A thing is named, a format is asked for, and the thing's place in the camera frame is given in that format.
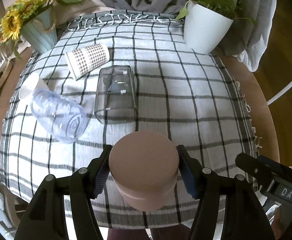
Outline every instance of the black device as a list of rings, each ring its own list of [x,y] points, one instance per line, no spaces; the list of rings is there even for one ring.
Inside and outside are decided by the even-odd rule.
[[[73,222],[78,240],[102,240],[90,200],[102,193],[109,175],[107,145],[99,158],[72,176],[45,177],[32,198],[16,232],[15,240],[68,240],[64,195],[70,195]],[[190,240],[212,240],[217,222],[219,197],[226,195],[223,240],[273,240],[274,235],[264,209],[241,174],[234,178],[217,175],[191,158],[183,145],[177,146],[182,175],[187,192],[199,199],[192,224]],[[241,153],[236,165],[255,177],[261,192],[270,199],[292,208],[292,169],[266,157],[257,159]],[[292,227],[282,239],[292,238]]]

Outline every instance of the smoky glass cup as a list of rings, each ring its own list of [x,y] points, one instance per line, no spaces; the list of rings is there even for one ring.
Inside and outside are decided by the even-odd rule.
[[[136,112],[136,95],[130,66],[102,68],[98,77],[94,109],[99,122],[134,122]]]

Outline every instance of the light blue wooden bucket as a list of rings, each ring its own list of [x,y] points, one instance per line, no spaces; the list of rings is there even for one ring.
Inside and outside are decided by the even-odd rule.
[[[49,51],[57,43],[56,19],[52,17],[54,12],[51,10],[49,7],[21,28],[22,36],[41,54]]]

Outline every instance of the twine rope handle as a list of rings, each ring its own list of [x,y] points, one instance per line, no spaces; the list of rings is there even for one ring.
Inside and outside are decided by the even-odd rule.
[[[39,24],[39,26],[42,28],[42,31],[43,31],[43,32],[45,32],[45,33],[49,33],[49,32],[51,32],[52,30],[54,30],[54,28],[56,27],[56,15],[55,15],[55,13],[54,13],[53,8],[51,8],[51,18],[52,18],[52,22],[53,22],[53,24],[52,24],[51,28],[49,28],[49,29],[45,29],[45,28],[44,28],[44,25],[43,25],[43,22],[42,22],[41,20],[39,20],[39,19],[34,18],[34,22],[36,22],[36,23]]]

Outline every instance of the white plant pot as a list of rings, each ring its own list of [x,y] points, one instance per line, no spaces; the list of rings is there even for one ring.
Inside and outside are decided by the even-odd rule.
[[[210,53],[225,36],[233,20],[192,1],[185,19],[184,42],[199,53]]]

